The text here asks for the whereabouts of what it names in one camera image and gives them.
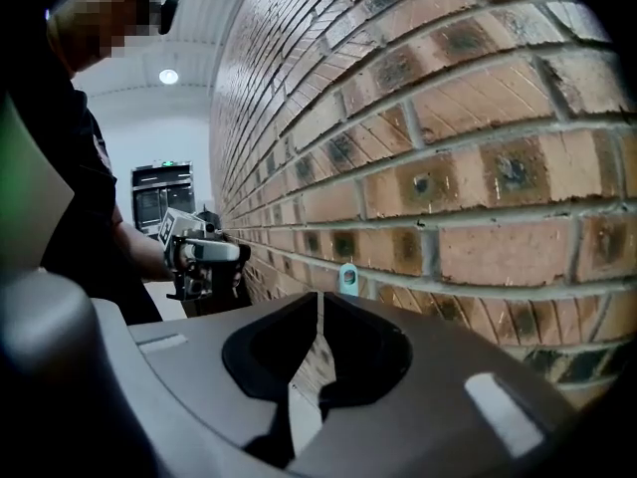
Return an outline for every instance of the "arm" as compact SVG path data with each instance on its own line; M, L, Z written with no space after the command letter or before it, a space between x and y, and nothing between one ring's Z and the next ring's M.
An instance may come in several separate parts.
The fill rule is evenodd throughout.
M163 261L163 248L159 241L142 234L121 218L115 205L112 212L112 235L121 250L130 257L144 280L171 281L172 273Z

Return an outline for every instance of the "black shirt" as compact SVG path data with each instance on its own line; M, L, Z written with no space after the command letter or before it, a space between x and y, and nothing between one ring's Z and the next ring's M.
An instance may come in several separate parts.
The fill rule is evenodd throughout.
M75 281L90 297L116 303L127 324L161 321L134 265L113 239L115 178L96 147L104 140L87 96L74 89L51 50L44 10L27 11L10 28L14 40L3 54L10 66L8 93L36 144L75 193L42 266Z

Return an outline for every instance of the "black cabinet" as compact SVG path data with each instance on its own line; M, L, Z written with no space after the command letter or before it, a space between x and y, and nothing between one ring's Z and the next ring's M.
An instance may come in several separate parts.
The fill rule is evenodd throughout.
M169 163L166 166L141 166L131 172L135 227L150 237L156 237L168 207L195 211L191 163Z

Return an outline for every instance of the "ceiling light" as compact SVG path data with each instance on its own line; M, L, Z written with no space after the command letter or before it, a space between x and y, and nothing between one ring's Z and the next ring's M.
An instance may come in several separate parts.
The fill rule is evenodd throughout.
M164 69L159 73L159 80L165 85L174 85L179 80L179 75L172 69Z

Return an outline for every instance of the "white wall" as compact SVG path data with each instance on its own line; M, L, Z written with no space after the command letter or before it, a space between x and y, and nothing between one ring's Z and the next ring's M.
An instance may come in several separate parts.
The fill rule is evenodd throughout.
M117 177L117 205L125 221L132 223L130 171L154 161L192 161L197 209L203 203L214 209L207 119L166 116L113 121L101 118L100 112L94 114Z

